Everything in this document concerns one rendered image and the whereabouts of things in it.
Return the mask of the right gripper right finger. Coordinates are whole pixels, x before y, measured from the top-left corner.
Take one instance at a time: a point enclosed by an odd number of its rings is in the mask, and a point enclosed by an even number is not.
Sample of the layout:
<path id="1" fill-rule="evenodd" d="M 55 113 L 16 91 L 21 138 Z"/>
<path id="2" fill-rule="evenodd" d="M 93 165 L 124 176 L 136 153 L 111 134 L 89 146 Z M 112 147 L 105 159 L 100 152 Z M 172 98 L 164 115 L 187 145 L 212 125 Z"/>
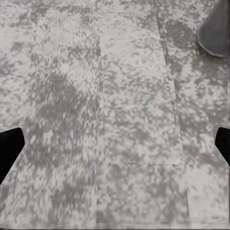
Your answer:
<path id="1" fill-rule="evenodd" d="M 230 165 L 230 129 L 223 127 L 218 128 L 215 145 Z"/>

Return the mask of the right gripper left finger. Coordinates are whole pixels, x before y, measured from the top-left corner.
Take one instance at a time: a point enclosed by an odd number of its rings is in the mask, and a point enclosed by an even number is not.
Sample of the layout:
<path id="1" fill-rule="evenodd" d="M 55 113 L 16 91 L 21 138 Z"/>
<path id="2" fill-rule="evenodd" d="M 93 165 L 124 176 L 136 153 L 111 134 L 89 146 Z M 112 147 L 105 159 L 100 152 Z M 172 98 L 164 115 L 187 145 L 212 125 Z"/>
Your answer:
<path id="1" fill-rule="evenodd" d="M 20 127 L 0 133 L 0 184 L 24 146 L 24 135 Z"/>

